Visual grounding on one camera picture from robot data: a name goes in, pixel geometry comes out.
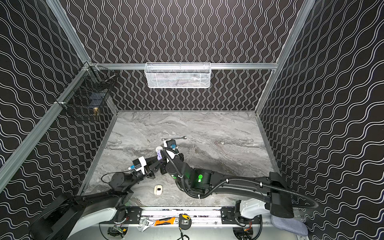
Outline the purple earbud charging case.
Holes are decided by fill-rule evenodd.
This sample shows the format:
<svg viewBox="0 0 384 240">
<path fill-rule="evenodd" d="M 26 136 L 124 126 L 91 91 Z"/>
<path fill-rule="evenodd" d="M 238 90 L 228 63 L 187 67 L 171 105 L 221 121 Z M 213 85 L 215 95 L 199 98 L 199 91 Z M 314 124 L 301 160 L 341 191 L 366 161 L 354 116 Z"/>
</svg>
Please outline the purple earbud charging case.
<svg viewBox="0 0 384 240">
<path fill-rule="evenodd" d="M 157 151 L 157 159 L 158 161 L 161 161 L 163 159 L 161 150 Z"/>
</svg>

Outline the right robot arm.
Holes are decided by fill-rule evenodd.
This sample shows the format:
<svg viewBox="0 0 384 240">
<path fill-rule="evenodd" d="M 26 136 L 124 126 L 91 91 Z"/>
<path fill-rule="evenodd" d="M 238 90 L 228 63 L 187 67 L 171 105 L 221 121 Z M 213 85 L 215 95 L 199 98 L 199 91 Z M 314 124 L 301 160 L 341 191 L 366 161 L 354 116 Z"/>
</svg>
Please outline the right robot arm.
<svg viewBox="0 0 384 240">
<path fill-rule="evenodd" d="M 315 209 L 319 203 L 314 199 L 289 190 L 277 173 L 268 177 L 247 178 L 221 174 L 207 169 L 193 169 L 180 159 L 180 154 L 170 155 L 160 150 L 167 161 L 167 172 L 177 186 L 194 199 L 205 199 L 216 194 L 230 194 L 261 201 L 271 215 L 291 219 L 294 208 Z"/>
</svg>

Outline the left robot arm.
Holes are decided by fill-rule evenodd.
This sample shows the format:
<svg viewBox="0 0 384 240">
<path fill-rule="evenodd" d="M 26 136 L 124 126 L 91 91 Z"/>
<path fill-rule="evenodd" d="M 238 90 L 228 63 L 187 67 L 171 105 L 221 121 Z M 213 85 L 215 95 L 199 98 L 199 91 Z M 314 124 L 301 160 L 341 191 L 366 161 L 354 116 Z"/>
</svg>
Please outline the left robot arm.
<svg viewBox="0 0 384 240">
<path fill-rule="evenodd" d="M 97 212 L 111 210 L 111 217 L 97 217 L 96 222 L 106 222 L 121 214 L 125 203 L 132 197 L 131 188 L 144 179 L 154 179 L 158 170 L 165 170 L 166 160 L 157 156 L 145 159 L 146 166 L 142 170 L 114 173 L 109 182 L 110 189 L 85 196 L 63 194 L 55 199 L 29 227 L 32 240 L 65 240 L 74 232 L 81 218 L 90 217 Z"/>
</svg>

